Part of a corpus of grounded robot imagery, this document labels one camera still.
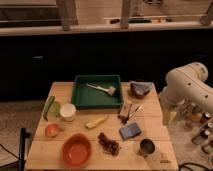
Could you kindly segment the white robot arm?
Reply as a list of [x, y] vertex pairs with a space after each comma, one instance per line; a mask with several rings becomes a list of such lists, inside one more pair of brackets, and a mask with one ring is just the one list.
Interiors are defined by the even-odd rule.
[[205, 84], [207, 78], [208, 69], [200, 62], [174, 68], [166, 74], [166, 86], [158, 94], [164, 125], [169, 123], [171, 112], [185, 100], [190, 100], [204, 112], [213, 114], [213, 88]]

